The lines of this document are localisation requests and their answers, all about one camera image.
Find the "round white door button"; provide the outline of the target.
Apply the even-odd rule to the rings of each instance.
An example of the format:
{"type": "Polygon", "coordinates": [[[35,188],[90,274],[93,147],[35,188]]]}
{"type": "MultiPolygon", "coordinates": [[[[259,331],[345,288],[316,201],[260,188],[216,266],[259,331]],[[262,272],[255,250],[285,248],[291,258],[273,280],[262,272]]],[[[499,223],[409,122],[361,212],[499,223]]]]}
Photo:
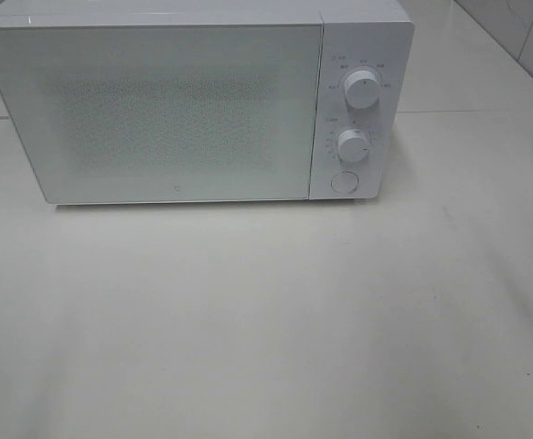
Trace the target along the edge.
{"type": "Polygon", "coordinates": [[[337,194],[351,194],[357,190],[358,184],[357,174],[349,171],[339,172],[331,180],[331,188],[337,194]]]}

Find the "white microwave knob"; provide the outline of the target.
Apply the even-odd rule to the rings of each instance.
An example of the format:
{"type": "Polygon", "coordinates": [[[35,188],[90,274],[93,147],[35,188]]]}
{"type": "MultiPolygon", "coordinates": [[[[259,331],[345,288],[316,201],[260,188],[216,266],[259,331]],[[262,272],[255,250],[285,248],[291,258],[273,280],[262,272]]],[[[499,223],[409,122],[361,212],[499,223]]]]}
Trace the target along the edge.
{"type": "Polygon", "coordinates": [[[358,163],[369,153],[371,142],[368,136],[357,129],[343,131],[337,137],[337,152],[339,159],[346,163],[358,163]]]}
{"type": "Polygon", "coordinates": [[[374,105],[379,99],[380,88],[379,75],[368,67],[352,71],[343,82],[346,103],[357,110],[374,105]]]}

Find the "white microwave door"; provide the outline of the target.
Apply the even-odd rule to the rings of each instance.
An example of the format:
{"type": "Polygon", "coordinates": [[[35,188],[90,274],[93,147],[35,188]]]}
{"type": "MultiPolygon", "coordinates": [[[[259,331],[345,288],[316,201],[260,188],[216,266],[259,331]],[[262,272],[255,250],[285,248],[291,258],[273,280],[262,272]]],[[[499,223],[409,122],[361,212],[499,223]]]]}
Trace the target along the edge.
{"type": "Polygon", "coordinates": [[[49,203],[303,199],[321,36],[0,28],[0,93],[49,203]]]}

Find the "white microwave oven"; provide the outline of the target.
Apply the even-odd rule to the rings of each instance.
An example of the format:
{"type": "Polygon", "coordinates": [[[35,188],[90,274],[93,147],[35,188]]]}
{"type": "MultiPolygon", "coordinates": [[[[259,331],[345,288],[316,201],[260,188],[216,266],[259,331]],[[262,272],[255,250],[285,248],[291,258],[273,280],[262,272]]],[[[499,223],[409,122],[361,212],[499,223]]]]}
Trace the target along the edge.
{"type": "Polygon", "coordinates": [[[5,1],[0,95],[55,205],[374,198],[396,1],[5,1]]]}

